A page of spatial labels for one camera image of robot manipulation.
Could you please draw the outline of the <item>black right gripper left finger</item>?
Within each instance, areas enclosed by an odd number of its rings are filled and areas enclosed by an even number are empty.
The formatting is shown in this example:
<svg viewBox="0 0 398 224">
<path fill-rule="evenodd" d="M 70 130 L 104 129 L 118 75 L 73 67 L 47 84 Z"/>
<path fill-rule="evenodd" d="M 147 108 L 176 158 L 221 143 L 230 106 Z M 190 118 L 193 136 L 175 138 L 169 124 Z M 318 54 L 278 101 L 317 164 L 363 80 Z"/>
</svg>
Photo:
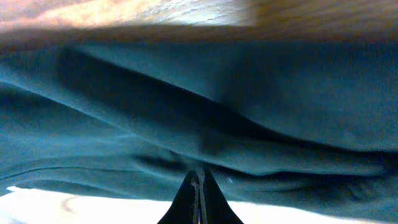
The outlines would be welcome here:
<svg viewBox="0 0 398 224">
<path fill-rule="evenodd" d="M 170 208 L 158 224 L 198 224 L 199 178 L 189 171 L 185 176 Z"/>
</svg>

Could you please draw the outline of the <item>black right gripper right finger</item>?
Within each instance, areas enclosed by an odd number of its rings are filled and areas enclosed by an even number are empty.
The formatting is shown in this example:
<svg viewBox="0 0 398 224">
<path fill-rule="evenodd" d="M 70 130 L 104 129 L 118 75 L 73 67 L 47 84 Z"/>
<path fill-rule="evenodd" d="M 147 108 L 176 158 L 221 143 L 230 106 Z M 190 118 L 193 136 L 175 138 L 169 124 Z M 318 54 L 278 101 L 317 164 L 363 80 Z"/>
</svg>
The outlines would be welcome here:
<svg viewBox="0 0 398 224">
<path fill-rule="evenodd" d="M 233 212 L 215 178 L 207 169 L 198 173 L 199 178 L 199 223 L 202 224 L 243 224 Z"/>
</svg>

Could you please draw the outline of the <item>black t-shirt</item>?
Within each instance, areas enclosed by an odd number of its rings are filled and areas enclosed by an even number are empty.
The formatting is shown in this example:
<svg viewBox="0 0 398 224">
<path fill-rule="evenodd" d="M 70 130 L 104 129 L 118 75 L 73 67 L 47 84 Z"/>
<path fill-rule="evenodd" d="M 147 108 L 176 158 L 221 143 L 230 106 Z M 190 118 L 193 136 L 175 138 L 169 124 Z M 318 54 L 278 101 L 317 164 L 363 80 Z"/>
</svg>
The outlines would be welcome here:
<svg viewBox="0 0 398 224">
<path fill-rule="evenodd" d="M 230 200 L 397 222 L 397 44 L 1 36 L 1 192 Z"/>
</svg>

